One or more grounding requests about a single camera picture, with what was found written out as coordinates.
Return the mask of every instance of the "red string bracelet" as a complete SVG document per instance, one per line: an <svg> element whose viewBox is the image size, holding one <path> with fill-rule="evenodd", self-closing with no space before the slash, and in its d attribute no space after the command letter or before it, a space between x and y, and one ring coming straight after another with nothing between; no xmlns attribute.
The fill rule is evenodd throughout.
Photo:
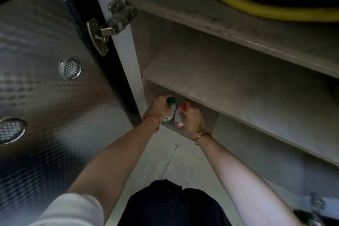
<svg viewBox="0 0 339 226"><path fill-rule="evenodd" d="M154 117L156 117L158 119L158 127L157 127L157 129L159 130L160 119L159 119L158 116L156 116L155 114L146 114L144 118L147 119L148 117L152 117L152 116L154 116Z"/></svg>

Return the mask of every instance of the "person's left arm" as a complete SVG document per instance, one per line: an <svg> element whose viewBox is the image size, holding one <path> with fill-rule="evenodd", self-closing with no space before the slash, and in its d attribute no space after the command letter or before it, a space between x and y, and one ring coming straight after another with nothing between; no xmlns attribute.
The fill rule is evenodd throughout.
<svg viewBox="0 0 339 226"><path fill-rule="evenodd" d="M166 103L170 96L156 98L149 112L158 116L160 122L171 112ZM158 124L157 117L148 117L106 147L83 169L68 192L95 197L103 208L106 222Z"/></svg>

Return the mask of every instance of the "person's right arm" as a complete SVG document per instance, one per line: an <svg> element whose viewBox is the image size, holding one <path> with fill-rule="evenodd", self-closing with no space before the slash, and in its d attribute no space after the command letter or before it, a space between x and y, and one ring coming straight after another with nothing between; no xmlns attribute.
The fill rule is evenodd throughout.
<svg viewBox="0 0 339 226"><path fill-rule="evenodd" d="M196 138L199 125L204 126L198 108L186 103L186 117L181 114L186 129ZM240 161L210 135L197 140L209 160L221 185L230 196L246 226L300 226L301 223L284 201L251 168Z"/></svg>

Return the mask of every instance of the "textured metallic cabinet door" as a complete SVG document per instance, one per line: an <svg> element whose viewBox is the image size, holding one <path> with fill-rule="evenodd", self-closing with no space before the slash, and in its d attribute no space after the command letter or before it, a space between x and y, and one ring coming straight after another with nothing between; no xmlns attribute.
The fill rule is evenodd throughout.
<svg viewBox="0 0 339 226"><path fill-rule="evenodd" d="M4 125L9 118L13 124ZM0 145L3 226L35 220L95 154L132 128L62 0L0 6L1 143L19 136L12 134L18 119L23 136Z"/></svg>

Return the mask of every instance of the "red bottle cap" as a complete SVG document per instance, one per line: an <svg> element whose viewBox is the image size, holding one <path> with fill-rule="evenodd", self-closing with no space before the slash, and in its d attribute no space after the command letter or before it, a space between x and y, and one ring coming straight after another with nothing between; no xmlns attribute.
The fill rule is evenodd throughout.
<svg viewBox="0 0 339 226"><path fill-rule="evenodd" d="M183 110L184 112L187 110L186 103L182 103L181 110Z"/></svg>

